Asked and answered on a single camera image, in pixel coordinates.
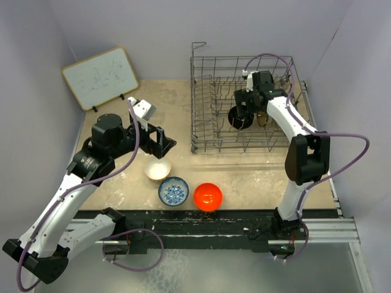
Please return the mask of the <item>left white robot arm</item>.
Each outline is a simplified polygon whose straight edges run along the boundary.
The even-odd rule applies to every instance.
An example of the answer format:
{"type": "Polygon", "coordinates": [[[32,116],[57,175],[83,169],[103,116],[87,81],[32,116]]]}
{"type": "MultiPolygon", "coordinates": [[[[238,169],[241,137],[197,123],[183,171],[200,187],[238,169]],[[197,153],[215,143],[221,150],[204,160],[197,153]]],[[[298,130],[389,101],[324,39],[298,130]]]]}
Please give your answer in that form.
{"type": "Polygon", "coordinates": [[[35,223],[18,239],[9,239],[2,249],[18,263],[16,282],[21,292],[37,284],[50,284],[64,272],[77,254],[101,239],[120,239],[126,231],[126,217],[113,208],[102,210],[84,226],[65,230],[79,208],[115,175],[115,160],[138,150],[163,158],[176,145],[163,128],[141,118],[131,118],[125,128],[117,114],[104,114],[92,126],[91,136],[67,167],[59,189],[35,223]]]}

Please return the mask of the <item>grey wire dish rack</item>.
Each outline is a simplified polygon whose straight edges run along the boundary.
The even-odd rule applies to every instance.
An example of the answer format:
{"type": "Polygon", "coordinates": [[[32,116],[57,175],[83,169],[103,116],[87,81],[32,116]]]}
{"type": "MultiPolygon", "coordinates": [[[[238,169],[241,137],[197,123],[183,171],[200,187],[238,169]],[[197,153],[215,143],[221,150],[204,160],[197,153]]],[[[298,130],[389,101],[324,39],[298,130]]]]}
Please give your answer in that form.
{"type": "Polygon", "coordinates": [[[309,122],[313,121],[309,108],[307,85],[292,79],[295,71],[293,58],[278,59],[264,56],[206,56],[205,42],[191,45],[191,151],[209,149],[246,151],[249,148],[286,148],[288,139],[272,120],[270,125],[259,127],[256,114],[250,128],[238,130],[228,122],[229,110],[236,106],[234,91],[243,89],[246,82],[242,70],[270,71],[274,86],[288,92],[293,89],[292,102],[309,122]]]}

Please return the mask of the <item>brown rimmed cream bowl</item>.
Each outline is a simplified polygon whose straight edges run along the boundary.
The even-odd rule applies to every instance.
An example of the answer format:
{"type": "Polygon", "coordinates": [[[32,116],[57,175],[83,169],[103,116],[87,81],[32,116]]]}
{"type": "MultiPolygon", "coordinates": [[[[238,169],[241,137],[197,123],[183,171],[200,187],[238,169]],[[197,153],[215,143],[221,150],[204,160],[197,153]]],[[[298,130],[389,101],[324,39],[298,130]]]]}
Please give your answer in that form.
{"type": "Polygon", "coordinates": [[[272,118],[266,112],[258,112],[256,118],[257,124],[262,128],[272,123],[272,118]]]}

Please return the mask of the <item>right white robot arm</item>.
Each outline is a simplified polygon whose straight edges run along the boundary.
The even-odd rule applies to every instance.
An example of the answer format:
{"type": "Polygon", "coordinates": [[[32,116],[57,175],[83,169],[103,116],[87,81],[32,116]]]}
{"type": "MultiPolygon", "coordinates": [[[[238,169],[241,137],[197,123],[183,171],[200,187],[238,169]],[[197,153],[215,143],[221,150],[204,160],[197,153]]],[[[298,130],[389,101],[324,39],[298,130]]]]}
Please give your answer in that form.
{"type": "Polygon", "coordinates": [[[289,141],[285,159],[288,185],[274,211],[271,229],[279,239],[287,238],[303,226],[302,209],[307,191],[329,171],[330,139],[318,132],[299,114],[289,93],[274,86],[269,71],[242,72],[246,86],[234,92],[238,123],[265,113],[272,118],[289,141]]]}

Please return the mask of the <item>black glossy bowl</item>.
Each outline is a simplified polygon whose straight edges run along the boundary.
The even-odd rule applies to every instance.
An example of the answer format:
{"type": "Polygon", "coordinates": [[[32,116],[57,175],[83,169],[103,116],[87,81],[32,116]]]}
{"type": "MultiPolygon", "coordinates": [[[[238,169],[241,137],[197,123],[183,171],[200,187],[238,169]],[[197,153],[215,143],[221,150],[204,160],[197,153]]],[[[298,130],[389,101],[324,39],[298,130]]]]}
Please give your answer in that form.
{"type": "Polygon", "coordinates": [[[228,112],[228,122],[232,127],[238,130],[250,128],[254,121],[252,113],[247,114],[244,118],[239,118],[237,107],[232,107],[228,112]]]}

